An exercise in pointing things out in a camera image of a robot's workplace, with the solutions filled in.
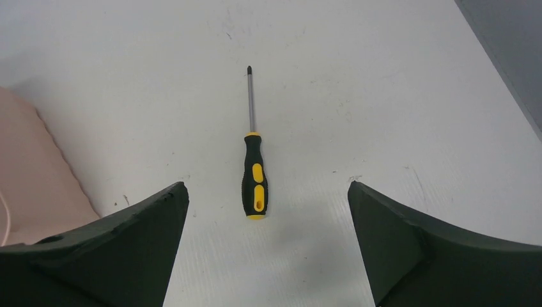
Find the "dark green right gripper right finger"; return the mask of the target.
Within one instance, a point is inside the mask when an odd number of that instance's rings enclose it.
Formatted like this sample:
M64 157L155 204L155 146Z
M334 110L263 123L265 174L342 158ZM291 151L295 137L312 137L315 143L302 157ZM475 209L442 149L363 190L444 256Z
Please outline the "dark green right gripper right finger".
M489 237L352 182L348 203L377 306L540 306L541 247Z

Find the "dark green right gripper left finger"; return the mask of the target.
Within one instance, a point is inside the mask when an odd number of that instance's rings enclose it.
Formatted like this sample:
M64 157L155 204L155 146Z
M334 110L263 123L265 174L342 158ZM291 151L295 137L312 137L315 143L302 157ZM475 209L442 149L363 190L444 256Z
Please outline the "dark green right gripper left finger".
M177 182L82 227L1 248L1 305L162 306L188 208Z

